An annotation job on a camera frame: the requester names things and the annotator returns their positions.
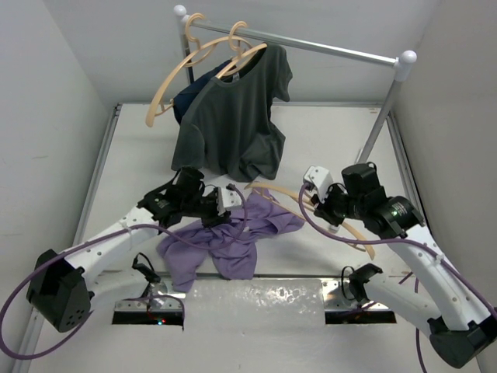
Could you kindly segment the purple t-shirt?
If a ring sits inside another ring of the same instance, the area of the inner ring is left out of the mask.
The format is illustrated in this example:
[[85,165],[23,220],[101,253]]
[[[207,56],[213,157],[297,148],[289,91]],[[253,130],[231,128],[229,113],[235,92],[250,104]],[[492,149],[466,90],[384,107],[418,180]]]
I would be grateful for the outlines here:
[[229,223],[205,228],[195,221],[165,237],[157,253],[170,273],[174,290],[187,293],[206,258],[212,259],[224,279],[250,280],[257,263],[256,243],[303,226],[304,219],[278,205],[268,190],[255,188],[246,200],[246,209],[232,212]]

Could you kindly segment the beige plastic hanger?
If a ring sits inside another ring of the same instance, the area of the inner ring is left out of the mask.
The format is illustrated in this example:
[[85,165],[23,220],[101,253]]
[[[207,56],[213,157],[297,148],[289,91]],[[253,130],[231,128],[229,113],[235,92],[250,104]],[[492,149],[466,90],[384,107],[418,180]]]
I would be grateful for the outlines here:
[[[298,202],[297,192],[293,192],[293,191],[288,190],[282,186],[276,186],[276,185],[272,185],[269,183],[262,183],[262,182],[249,183],[244,187],[244,189],[255,191],[258,195],[265,198],[270,203],[272,203],[278,207],[281,207],[286,212],[290,212],[291,214],[299,217],[300,220],[302,220],[302,221],[304,220],[304,216],[301,213],[293,211],[293,210],[289,209],[288,207],[284,206],[270,193],[270,191],[280,193],[282,195],[289,197],[291,200],[293,200],[294,202],[297,203]],[[340,228],[344,228],[350,235],[352,235],[355,238],[355,240],[359,240],[359,241],[366,240],[366,237],[361,232],[359,232],[356,228],[354,228],[352,225],[350,225],[346,222],[343,222],[340,225]],[[355,249],[355,250],[358,250],[362,253],[367,253],[367,255],[370,257],[371,260],[373,260],[376,256],[376,252],[375,252],[374,248],[372,247],[372,245],[348,243],[348,246]]]

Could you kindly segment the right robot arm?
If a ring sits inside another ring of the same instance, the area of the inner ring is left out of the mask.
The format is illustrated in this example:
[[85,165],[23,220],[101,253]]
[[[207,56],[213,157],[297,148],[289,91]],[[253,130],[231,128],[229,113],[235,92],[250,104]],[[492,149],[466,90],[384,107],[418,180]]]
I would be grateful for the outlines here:
[[311,166],[302,190],[311,192],[316,217],[338,226],[361,221],[409,267],[429,294],[401,288],[373,263],[349,275],[345,293],[353,302],[379,302],[423,333],[452,368],[462,368],[496,340],[496,310],[454,268],[436,244],[424,219],[405,197],[389,197],[374,163],[357,163],[342,171],[342,182]]

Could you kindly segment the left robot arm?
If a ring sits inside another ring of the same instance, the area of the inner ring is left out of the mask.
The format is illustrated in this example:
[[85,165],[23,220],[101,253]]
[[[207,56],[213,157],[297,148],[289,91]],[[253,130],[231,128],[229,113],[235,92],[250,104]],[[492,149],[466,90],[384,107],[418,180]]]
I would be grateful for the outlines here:
[[181,222],[198,218],[205,227],[229,222],[243,202],[232,186],[205,191],[201,171],[184,167],[166,184],[144,195],[116,223],[91,238],[86,247],[61,253],[49,249],[37,261],[26,298],[60,333],[77,325],[96,304],[97,277],[134,246]]

